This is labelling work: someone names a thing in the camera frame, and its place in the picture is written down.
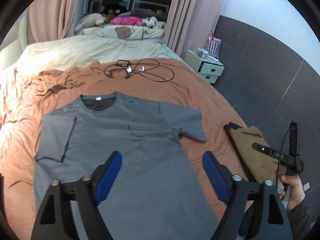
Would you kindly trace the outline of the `person's right hand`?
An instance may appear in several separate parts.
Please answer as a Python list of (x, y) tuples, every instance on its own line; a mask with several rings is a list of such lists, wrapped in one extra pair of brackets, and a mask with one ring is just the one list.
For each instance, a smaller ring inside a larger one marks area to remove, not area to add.
[(297, 207), (305, 198), (305, 192), (302, 185), (302, 181), (299, 176), (287, 176), (277, 174), (277, 182), (281, 181), (283, 184), (291, 186), (289, 200), (287, 201), (287, 212)]

